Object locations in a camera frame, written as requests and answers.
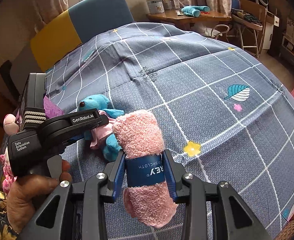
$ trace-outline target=yellow star print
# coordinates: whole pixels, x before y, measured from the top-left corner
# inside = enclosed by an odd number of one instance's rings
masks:
[[[183,148],[184,152],[187,153],[189,157],[193,157],[195,155],[200,154],[200,143],[195,143],[193,141],[189,141],[186,146]]]

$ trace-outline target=gray checkered bedspread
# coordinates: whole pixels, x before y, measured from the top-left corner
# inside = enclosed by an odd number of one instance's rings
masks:
[[[176,162],[204,181],[229,181],[275,237],[294,205],[294,98],[255,58],[172,25],[133,23],[99,34],[48,70],[47,91],[65,113],[91,94],[156,116]],[[188,141],[201,154],[188,157]],[[105,163],[81,140],[62,155],[74,182]],[[207,203],[212,239],[211,207]],[[184,205],[161,229],[106,204],[109,239],[180,239]]]

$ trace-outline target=wooden desk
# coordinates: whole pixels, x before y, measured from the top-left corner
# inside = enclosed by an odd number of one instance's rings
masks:
[[[207,21],[231,21],[231,16],[210,11],[209,14],[201,13],[199,17],[190,17],[190,16],[181,16],[177,15],[176,10],[168,10],[163,13],[156,14],[147,14],[147,18],[151,22],[169,22],[175,24],[175,26],[179,29],[189,31],[190,24],[194,24],[196,22],[207,22]]]

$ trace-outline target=finger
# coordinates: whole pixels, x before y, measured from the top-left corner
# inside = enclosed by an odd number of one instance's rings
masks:
[[[72,182],[72,177],[71,177],[71,175],[68,172],[64,171],[60,175],[60,181],[63,181],[63,180],[68,180],[68,181]]]
[[[68,171],[70,169],[70,163],[62,160],[62,171]]]
[[[29,202],[33,197],[50,194],[58,185],[58,180],[36,174],[17,179],[19,187],[18,198]]]

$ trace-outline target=teal and white leaf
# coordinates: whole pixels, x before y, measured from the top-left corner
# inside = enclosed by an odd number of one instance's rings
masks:
[[[249,98],[250,87],[245,85],[234,84],[228,87],[228,96],[224,99],[232,98],[236,101],[243,102]]]

